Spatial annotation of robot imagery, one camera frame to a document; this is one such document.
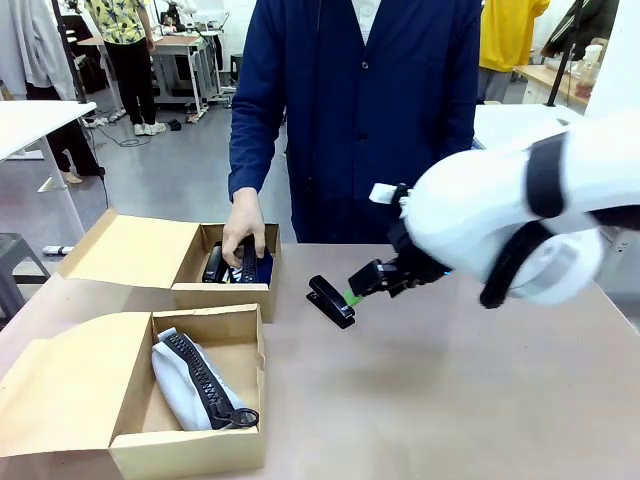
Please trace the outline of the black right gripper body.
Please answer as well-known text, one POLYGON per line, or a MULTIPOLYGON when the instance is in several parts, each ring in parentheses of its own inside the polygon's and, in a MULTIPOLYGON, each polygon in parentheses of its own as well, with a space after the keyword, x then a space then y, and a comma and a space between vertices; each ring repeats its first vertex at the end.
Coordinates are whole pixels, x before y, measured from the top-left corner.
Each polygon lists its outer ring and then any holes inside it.
POLYGON ((398 220, 387 234, 396 258, 392 261, 395 271, 388 289, 395 298, 408 289, 431 284, 450 273, 450 268, 418 248, 411 239, 405 224, 398 220))

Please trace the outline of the person's right hand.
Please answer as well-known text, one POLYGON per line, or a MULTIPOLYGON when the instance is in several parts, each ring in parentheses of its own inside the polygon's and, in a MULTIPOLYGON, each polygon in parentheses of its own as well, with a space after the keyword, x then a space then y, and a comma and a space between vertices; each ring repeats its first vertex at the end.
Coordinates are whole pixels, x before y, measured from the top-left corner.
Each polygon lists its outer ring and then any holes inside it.
POLYGON ((240 267, 236 250, 248 236, 253 237, 256 256, 262 258, 266 247, 265 223, 258 192, 252 187, 241 188, 233 194, 231 214, 223 228, 222 254, 230 266, 240 267))

